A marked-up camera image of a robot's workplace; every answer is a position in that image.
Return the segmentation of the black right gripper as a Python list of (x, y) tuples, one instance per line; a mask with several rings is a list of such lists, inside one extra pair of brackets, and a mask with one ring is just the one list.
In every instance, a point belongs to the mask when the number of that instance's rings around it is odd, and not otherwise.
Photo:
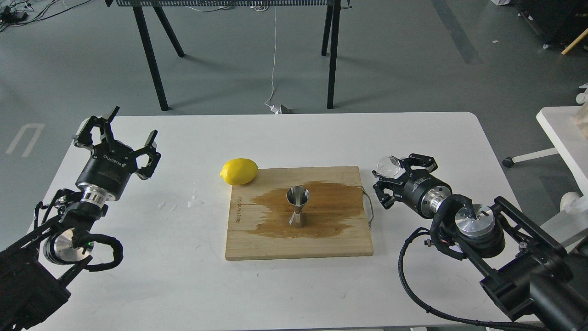
[(406, 172), (400, 182), (379, 179), (373, 185), (380, 204), (388, 210), (401, 201), (422, 218), (432, 219), (441, 203), (453, 194), (449, 184), (430, 174), (438, 168), (434, 157), (413, 153), (400, 159), (400, 166)]

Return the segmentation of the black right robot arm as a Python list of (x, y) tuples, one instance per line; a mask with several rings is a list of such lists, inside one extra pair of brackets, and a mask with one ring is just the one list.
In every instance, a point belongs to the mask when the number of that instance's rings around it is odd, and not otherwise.
[[(374, 192), (384, 209), (402, 202), (430, 228), (417, 228), (405, 240), (398, 258), (398, 273), (407, 295), (425, 312), (469, 325), (506, 331), (538, 331), (517, 322), (534, 315), (544, 331), (585, 331), (587, 306), (587, 239), (576, 240), (567, 251), (504, 197), (493, 205), (479, 205), (453, 193), (449, 184), (432, 175), (435, 159), (411, 154), (403, 159), (385, 156), (372, 172)], [(428, 235), (426, 246), (456, 260), (468, 260), (483, 275), (480, 285), (509, 322), (458, 318), (426, 304), (405, 278), (404, 258), (409, 245)]]

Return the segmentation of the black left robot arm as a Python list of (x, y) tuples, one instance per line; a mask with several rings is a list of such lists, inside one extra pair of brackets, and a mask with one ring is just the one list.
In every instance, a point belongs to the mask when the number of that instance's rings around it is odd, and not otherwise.
[(132, 174), (146, 180), (160, 160), (153, 130), (141, 149), (116, 140), (109, 117), (90, 117), (73, 137), (90, 159), (76, 180), (77, 191), (58, 190), (47, 205), (35, 207), (33, 228), (0, 255), (0, 324), (21, 331), (44, 322), (67, 303), (67, 286), (80, 272), (103, 272), (122, 262), (123, 245), (114, 237), (92, 234), (106, 215), (107, 202), (120, 199)]

